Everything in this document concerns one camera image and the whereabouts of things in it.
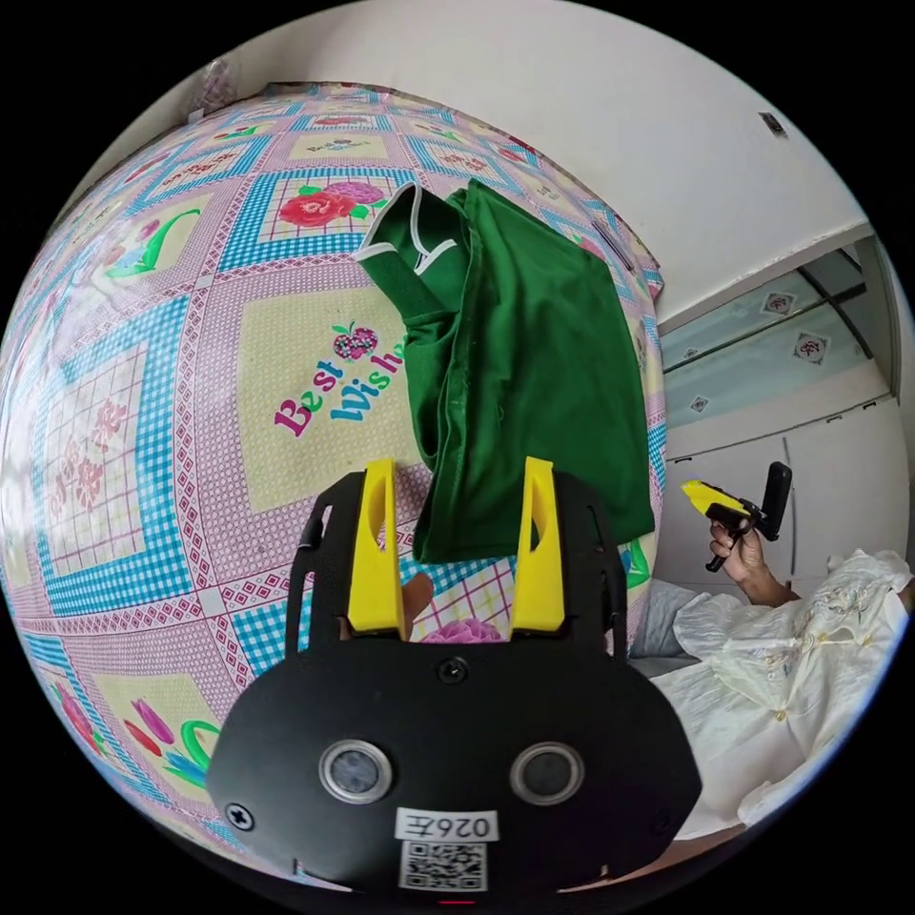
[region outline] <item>hand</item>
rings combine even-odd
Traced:
[[[743,586],[752,579],[768,573],[763,558],[763,542],[755,530],[747,531],[734,545],[734,540],[717,521],[712,522],[711,551],[724,559],[722,567],[735,584]]]
[[[428,575],[420,572],[415,578],[410,579],[402,588],[403,593],[403,618],[407,624],[407,641],[413,634],[413,624],[426,607],[432,603],[435,586]],[[352,637],[350,627],[346,620],[340,620],[340,640],[346,641]]]

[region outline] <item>white wall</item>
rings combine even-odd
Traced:
[[[869,234],[832,168],[718,65],[609,13],[557,0],[367,0],[236,52],[240,94],[270,80],[391,86],[531,143],[605,198],[658,257],[673,327],[816,252]],[[175,90],[118,137],[98,176],[174,123]]]
[[[890,304],[894,304],[899,315],[899,336],[902,343],[902,365],[899,385],[899,406],[903,415],[903,432],[905,447],[908,451],[908,478],[915,484],[915,317],[908,299],[903,292],[903,284],[893,267],[892,261],[883,245],[878,252],[884,262],[887,275],[890,277]]]

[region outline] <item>label sticker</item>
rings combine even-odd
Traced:
[[[449,813],[398,807],[394,838],[403,842],[479,843],[498,842],[498,813]]]
[[[397,885],[401,889],[483,893],[486,891],[486,844],[405,842]]]
[[[794,293],[769,293],[762,303],[761,311],[764,315],[787,315],[796,300]]]
[[[794,344],[794,355],[803,362],[823,365],[826,351],[829,349],[829,337],[819,334],[808,334],[801,331]]]

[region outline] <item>white clothing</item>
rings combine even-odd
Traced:
[[[895,553],[830,561],[778,609],[691,600],[674,619],[699,662],[653,678],[686,731],[703,790],[678,840],[763,819],[813,778],[860,717],[905,630]]]

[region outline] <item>white trim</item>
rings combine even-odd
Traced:
[[[395,248],[390,241],[379,241],[375,245],[368,246],[363,243],[361,248],[350,254],[350,257],[353,260],[368,260],[370,257],[374,257],[376,254],[383,254],[387,251],[393,251],[396,254],[397,248]]]
[[[415,181],[410,181],[410,182],[408,182],[407,184],[401,185],[399,188],[397,188],[396,191],[394,191],[393,194],[391,194],[391,199],[390,199],[390,200],[389,200],[389,201],[388,201],[388,202],[387,202],[387,203],[386,203],[386,204],[376,213],[376,216],[375,216],[375,219],[374,219],[373,222],[372,222],[372,225],[369,226],[369,231],[365,234],[365,237],[362,239],[362,244],[359,245],[359,249],[360,249],[360,250],[362,250],[362,249],[364,249],[364,248],[368,248],[369,246],[372,245],[372,239],[375,237],[375,232],[376,232],[376,230],[377,230],[377,228],[378,228],[379,220],[381,219],[381,217],[382,217],[383,215],[385,215],[385,214],[388,212],[388,210],[390,210],[391,207],[393,207],[393,206],[395,205],[395,203],[397,203],[397,201],[398,201],[398,200],[399,200],[399,199],[400,199],[400,198],[401,198],[410,188],[418,188],[418,187],[419,187],[419,185],[418,185]],[[410,216],[410,219],[411,219],[411,227],[410,227],[410,229],[411,229],[411,231],[412,231],[412,230],[413,230],[413,225],[412,225],[413,215],[412,215],[412,214],[411,214],[411,216]]]
[[[422,188],[416,184],[417,195],[413,198],[413,206],[410,208],[410,237],[413,239],[413,247],[419,251],[417,267],[422,262],[423,257],[428,257],[431,253],[422,243],[419,237],[419,202],[422,199]]]
[[[442,254],[446,251],[450,251],[452,248],[456,248],[458,243],[453,238],[446,238],[436,249],[431,253],[427,254],[425,257],[421,257],[419,264],[417,265],[414,273],[417,276],[422,276],[426,269],[430,267]]]

